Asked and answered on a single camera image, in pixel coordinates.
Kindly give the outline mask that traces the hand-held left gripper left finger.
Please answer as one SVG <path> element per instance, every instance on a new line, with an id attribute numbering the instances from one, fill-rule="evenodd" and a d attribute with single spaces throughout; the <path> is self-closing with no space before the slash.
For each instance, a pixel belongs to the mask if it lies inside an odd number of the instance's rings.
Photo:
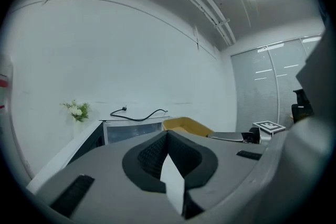
<path id="1" fill-rule="evenodd" d="M 127 178 L 143 191 L 166 193 L 161 178 L 163 163 L 168 155 L 167 131 L 127 151 L 122 168 Z"/>

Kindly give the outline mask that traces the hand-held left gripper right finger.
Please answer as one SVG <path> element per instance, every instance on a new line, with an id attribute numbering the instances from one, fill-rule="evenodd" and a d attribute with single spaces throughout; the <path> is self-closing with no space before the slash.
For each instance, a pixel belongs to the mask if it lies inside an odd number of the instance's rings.
<path id="1" fill-rule="evenodd" d="M 167 153 L 184 178 L 186 190 L 205 186 L 218 168 L 213 151 L 173 131 L 167 131 Z"/>

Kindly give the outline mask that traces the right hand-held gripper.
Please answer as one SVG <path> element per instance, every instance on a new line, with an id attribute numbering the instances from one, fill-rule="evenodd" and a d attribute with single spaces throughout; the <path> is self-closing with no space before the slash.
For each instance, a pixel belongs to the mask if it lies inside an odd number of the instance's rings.
<path id="1" fill-rule="evenodd" d="M 277 123 L 262 121 L 253 123 L 247 132 L 214 132 L 206 137 L 229 142 L 266 145 L 274 134 L 285 130 L 284 126 Z"/>

